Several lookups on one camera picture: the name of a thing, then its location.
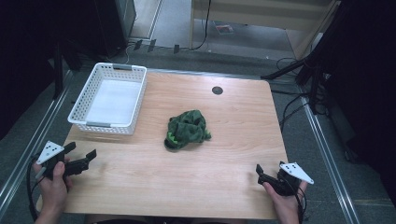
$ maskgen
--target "white basket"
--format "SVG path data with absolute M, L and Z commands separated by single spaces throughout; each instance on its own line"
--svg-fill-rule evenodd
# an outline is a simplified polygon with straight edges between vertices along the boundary
M 84 132 L 133 134 L 147 68 L 97 63 L 67 120 Z

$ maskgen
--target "metal rail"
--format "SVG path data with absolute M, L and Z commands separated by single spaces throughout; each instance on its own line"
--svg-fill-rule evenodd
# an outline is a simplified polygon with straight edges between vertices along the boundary
M 17 165 L 15 166 L 8 180 L 2 187 L 0 191 L 0 221 L 3 219 L 3 216 L 6 213 L 9 204 L 12 201 L 12 198 L 14 197 L 16 191 L 18 190 L 18 187 L 20 186 L 24 178 L 30 158 L 39 151 L 38 147 L 41 146 L 44 137 L 46 136 L 50 128 L 50 125 L 54 121 L 55 116 L 58 114 L 58 111 L 64 102 L 64 98 L 69 91 L 69 86 L 72 79 L 73 74 L 69 70 L 64 75 L 64 90 L 58 96 L 58 99 L 53 100 L 49 105 L 49 108 L 44 115 L 44 118 L 41 120 L 38 128 L 35 130 L 35 133 L 33 134 L 31 140 L 26 146 L 26 149 L 23 151 Z
M 307 100 L 305 98 L 302 98 L 302 102 L 303 104 L 306 104 Z M 346 222 L 348 224 L 359 224 L 361 223 L 359 220 L 359 216 L 349 196 L 347 187 L 344 184 L 340 173 L 338 172 L 337 165 L 335 164 L 335 161 L 332 157 L 332 152 L 329 145 L 327 144 L 326 137 L 321 130 L 318 118 L 312 113 L 309 106 L 305 106 L 304 108 L 314 136 L 317 139 L 320 153 L 323 157 L 324 163 L 329 173 L 330 180 L 332 181 L 332 185 L 334 186 L 335 194 L 337 195 L 338 202 L 340 203 L 341 209 L 343 210 Z

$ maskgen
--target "human hand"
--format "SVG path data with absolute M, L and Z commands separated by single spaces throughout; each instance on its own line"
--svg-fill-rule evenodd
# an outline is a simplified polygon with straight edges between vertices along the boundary
M 267 182 L 262 184 L 265 191 L 270 195 L 274 203 L 277 218 L 280 224 L 299 223 L 299 207 L 295 196 L 280 196 Z M 302 181 L 299 188 L 298 198 L 301 201 L 308 183 Z
M 33 168 L 38 173 L 41 165 L 34 163 Z M 61 214 L 64 212 L 67 189 L 73 187 L 69 176 L 64 180 L 64 169 L 64 163 L 58 161 L 53 169 L 52 180 L 43 177 L 39 182 L 43 207 L 35 223 L 58 223 Z

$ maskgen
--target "green plush toy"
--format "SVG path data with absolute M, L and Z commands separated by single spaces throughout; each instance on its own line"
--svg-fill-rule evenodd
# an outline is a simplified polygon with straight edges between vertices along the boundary
M 211 137 L 201 111 L 191 110 L 169 119 L 163 143 L 169 149 L 180 149 L 188 143 L 202 143 Z

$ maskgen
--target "wooden tabletop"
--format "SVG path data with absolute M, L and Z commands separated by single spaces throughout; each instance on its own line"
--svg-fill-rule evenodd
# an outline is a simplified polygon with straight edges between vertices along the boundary
M 220 86 L 223 94 L 212 88 Z M 199 109 L 212 139 L 172 152 L 169 118 Z M 96 148 L 90 169 L 72 176 L 66 213 L 163 217 L 276 218 L 257 184 L 259 163 L 276 176 L 287 156 L 269 84 L 262 80 L 148 73 L 133 135 L 73 126 L 71 160 Z

